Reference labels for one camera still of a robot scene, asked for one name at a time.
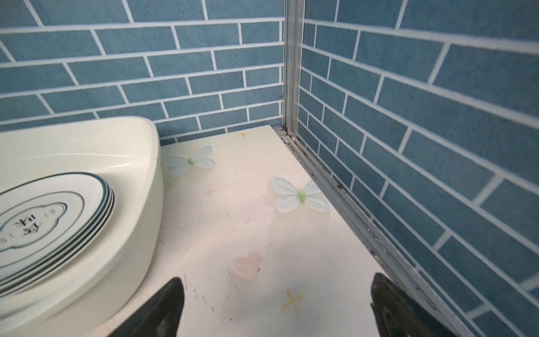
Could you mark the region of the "green rim plate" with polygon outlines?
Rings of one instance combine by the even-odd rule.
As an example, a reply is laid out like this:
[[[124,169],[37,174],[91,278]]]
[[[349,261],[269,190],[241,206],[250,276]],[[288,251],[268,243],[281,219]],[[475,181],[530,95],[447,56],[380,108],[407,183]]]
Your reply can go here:
[[[92,216],[83,216],[88,208],[81,195],[62,191],[64,199],[48,205],[35,206],[20,213],[26,216],[26,226],[18,216],[13,225],[21,231],[27,244],[16,244],[6,252],[21,253],[40,241],[47,243],[34,249],[28,257],[1,268],[1,295],[20,292],[53,275],[88,247],[101,233],[115,208],[115,194],[111,188],[104,202]]]

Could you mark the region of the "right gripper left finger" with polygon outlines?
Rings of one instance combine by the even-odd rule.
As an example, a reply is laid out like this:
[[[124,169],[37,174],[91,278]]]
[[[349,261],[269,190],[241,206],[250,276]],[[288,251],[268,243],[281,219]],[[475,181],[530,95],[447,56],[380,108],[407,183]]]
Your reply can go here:
[[[175,337],[184,305],[185,291],[182,280],[174,277],[111,332],[109,337]]]

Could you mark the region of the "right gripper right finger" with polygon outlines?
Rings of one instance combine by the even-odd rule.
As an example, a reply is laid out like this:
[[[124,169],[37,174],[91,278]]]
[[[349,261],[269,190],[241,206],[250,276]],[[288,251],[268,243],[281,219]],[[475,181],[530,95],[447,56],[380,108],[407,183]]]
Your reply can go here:
[[[440,321],[382,273],[371,285],[371,308],[381,336],[454,336]]]

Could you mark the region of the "orange sunburst plate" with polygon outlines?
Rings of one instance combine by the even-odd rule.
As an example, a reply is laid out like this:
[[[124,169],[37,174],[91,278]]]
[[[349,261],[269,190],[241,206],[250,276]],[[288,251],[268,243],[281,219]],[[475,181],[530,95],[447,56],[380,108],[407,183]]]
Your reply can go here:
[[[116,206],[116,197],[113,192],[111,192],[108,202],[109,204],[104,214],[99,216],[96,224],[90,225],[90,228],[84,229],[81,234],[76,234],[74,240],[71,240],[65,247],[60,248],[59,251],[55,251],[52,257],[47,257],[43,262],[38,262],[29,272],[24,272],[21,276],[17,276],[15,280],[1,285],[1,298],[30,288],[36,283],[50,277],[81,255],[96,240],[108,224]]]

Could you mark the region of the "white plate grey flower outline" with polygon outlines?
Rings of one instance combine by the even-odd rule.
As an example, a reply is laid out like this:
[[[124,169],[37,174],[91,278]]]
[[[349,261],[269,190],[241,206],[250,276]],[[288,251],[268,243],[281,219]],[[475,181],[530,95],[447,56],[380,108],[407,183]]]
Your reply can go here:
[[[1,281],[28,272],[88,227],[110,202],[106,181],[84,172],[38,178],[1,193]]]

